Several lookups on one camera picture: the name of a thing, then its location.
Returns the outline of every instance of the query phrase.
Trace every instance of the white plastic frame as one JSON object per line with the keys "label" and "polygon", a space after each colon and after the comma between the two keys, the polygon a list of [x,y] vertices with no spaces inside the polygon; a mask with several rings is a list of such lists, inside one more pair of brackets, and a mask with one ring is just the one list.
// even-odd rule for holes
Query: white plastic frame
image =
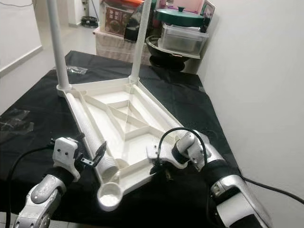
{"label": "white plastic frame", "polygon": [[[85,134],[84,143],[94,158],[107,140],[105,156],[95,167],[101,183],[97,199],[103,210],[117,208],[122,195],[151,179],[146,146],[157,144],[173,127],[182,126],[139,82],[139,69],[152,0],[145,0],[133,66],[128,78],[70,85],[67,78],[56,0],[47,0],[59,96],[66,99],[76,124]],[[179,137],[166,137],[170,148]]]}

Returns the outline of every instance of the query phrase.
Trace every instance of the white pole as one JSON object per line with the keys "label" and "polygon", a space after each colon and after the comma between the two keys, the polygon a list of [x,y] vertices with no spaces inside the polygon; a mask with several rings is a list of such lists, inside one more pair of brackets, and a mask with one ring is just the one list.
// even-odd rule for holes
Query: white pole
{"label": "white pole", "polygon": [[131,75],[129,76],[130,82],[132,84],[136,84],[139,79],[139,69],[142,61],[143,45],[146,38],[151,2],[152,0],[145,0],[143,4],[141,24],[139,26],[139,32],[133,56],[132,71]]}
{"label": "white pole", "polygon": [[60,91],[66,91],[71,88],[71,85],[68,82],[67,68],[66,68],[67,66],[66,66],[65,55],[61,43],[57,0],[47,0],[47,10],[48,10],[54,57],[55,57],[55,63],[57,69],[57,78],[58,78],[57,89]]}

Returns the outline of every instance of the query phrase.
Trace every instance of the baseboard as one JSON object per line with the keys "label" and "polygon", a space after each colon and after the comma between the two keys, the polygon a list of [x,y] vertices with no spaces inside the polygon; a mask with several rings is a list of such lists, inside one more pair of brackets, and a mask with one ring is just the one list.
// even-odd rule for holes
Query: baseboard
{"label": "baseboard", "polygon": [[69,23],[68,25],[69,25],[69,27],[77,28],[80,24],[81,24],[81,22],[78,22],[77,24]]}
{"label": "baseboard", "polygon": [[26,53],[25,55],[21,56],[20,58],[16,59],[14,62],[5,66],[4,68],[0,69],[0,78],[5,76],[8,72],[12,71],[13,69],[17,68],[21,64],[25,63],[27,60],[38,54],[40,51],[43,50],[42,45],[39,47],[31,50],[30,52]]}

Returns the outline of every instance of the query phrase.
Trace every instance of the black tablecloth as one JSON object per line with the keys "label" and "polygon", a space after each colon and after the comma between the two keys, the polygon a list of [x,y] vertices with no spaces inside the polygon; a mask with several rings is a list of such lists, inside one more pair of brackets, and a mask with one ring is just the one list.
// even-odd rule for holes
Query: black tablecloth
{"label": "black tablecloth", "polygon": [[[85,75],[69,72],[72,84],[128,77],[131,72],[130,63],[76,51],[66,56],[66,63],[88,69]],[[151,66],[142,66],[140,75],[141,83],[181,124],[206,134],[223,157],[237,167],[212,103],[203,92],[197,75],[174,73]],[[4,180],[16,157],[46,145],[51,138],[73,137],[79,133],[65,99],[57,96],[56,85],[56,71],[51,70],[1,116],[2,122],[10,123],[18,110],[29,111],[21,122],[15,118],[18,123],[12,126],[9,134],[5,128],[8,126],[2,125],[1,128],[1,133],[6,133],[0,145],[1,211],[5,210],[6,203]],[[26,133],[30,122],[34,124],[33,130]],[[15,129],[18,124],[24,126],[21,126],[21,131]],[[12,212],[20,212],[27,192],[41,181],[44,172],[52,165],[51,150],[36,152],[22,160],[12,182]],[[206,186],[201,173],[189,166],[182,171],[172,170],[171,175],[171,181],[166,181],[162,175],[155,176],[148,184],[125,195],[117,210],[103,212],[96,200],[98,181],[94,172],[86,169],[79,182],[73,183],[63,196],[53,219],[143,227],[186,221],[189,225],[208,227],[205,217]]]}

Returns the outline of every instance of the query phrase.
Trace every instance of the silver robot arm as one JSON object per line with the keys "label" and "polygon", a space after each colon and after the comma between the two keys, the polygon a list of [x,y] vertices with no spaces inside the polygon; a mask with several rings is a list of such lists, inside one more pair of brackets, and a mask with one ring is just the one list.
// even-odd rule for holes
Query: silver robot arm
{"label": "silver robot arm", "polygon": [[18,214],[14,228],[47,228],[50,218],[60,204],[61,197],[72,182],[77,182],[85,166],[95,167],[106,150],[106,142],[91,161],[83,157],[78,142],[71,138],[55,141],[53,152],[54,167],[43,180],[34,186],[26,197],[23,210]]}
{"label": "silver robot arm", "polygon": [[[245,181],[227,164],[219,152],[210,144],[207,136],[197,132],[206,147],[207,164],[204,162],[203,148],[192,133],[186,133],[173,149],[164,148],[160,153],[161,162],[170,162],[184,169],[191,162],[204,179],[217,205],[217,214],[224,227],[249,227],[256,223],[258,228],[272,228],[271,218],[259,203]],[[147,147],[151,163],[157,162],[158,147]]]}

